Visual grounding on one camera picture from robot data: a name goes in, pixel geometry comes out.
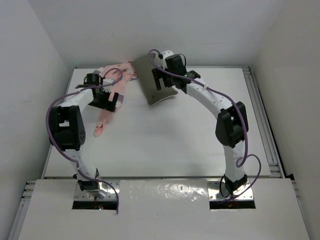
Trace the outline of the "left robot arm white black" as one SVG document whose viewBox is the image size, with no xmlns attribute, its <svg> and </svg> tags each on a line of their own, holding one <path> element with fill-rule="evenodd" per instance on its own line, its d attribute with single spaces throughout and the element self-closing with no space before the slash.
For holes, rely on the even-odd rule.
<svg viewBox="0 0 320 240">
<path fill-rule="evenodd" d="M 98 169 L 82 155 L 86 141 L 82 113 L 87 106 L 114 112 L 119 93 L 112 93 L 111 88 L 122 78 L 121 75 L 110 79 L 97 73 L 87 74 L 75 92 L 64 96 L 64 102 L 54 101 L 49 106 L 45 117 L 50 143 L 70 161 L 80 190 L 97 198 L 105 197 L 111 185 L 101 180 Z"/>
</svg>

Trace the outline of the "grey orange patterned pillow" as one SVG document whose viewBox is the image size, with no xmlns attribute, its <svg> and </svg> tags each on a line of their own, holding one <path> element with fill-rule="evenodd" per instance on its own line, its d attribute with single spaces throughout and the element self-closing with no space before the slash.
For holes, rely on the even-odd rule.
<svg viewBox="0 0 320 240">
<path fill-rule="evenodd" d="M 147 54 L 133 60 L 131 65 L 137 74 L 141 90 L 150 106 L 178 94 L 178 92 L 172 87 L 162 87 L 161 90 L 157 90 L 154 76 L 152 74 L 154 66 L 151 64 Z"/>
</svg>

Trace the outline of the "pink cartoon print pillowcase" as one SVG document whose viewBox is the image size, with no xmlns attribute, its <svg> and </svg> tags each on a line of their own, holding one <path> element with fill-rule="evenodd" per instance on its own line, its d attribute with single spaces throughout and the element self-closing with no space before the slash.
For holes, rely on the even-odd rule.
<svg viewBox="0 0 320 240">
<path fill-rule="evenodd" d="M 138 78 L 137 73 L 131 62 L 125 62 L 115 65 L 107 65 L 94 70 L 95 74 L 100 77 L 110 80 L 110 82 L 116 82 L 116 84 L 108 87 L 110 92 L 109 100 L 112 100 L 115 93 L 118 93 L 118 99 L 115 105 L 115 111 L 119 110 L 123 104 L 125 98 L 126 83 L 136 80 Z M 107 127 L 107 123 L 113 118 L 115 112 L 108 110 L 101 110 L 99 118 L 94 130 L 94 136 L 99 137 L 104 129 Z"/>
</svg>

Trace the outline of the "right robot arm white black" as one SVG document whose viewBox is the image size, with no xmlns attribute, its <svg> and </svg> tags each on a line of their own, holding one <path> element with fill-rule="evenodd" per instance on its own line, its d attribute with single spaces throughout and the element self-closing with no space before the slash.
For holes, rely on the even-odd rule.
<svg viewBox="0 0 320 240">
<path fill-rule="evenodd" d="M 225 188 L 230 196 L 247 183 L 248 176 L 241 166 L 247 156 L 249 130 L 245 105 L 210 88 L 194 70 L 188 71 L 179 54 L 165 56 L 157 51 L 148 54 L 153 65 L 156 88 L 176 87 L 208 109 L 216 119 L 215 136 L 223 145 L 225 157 Z"/>
</svg>

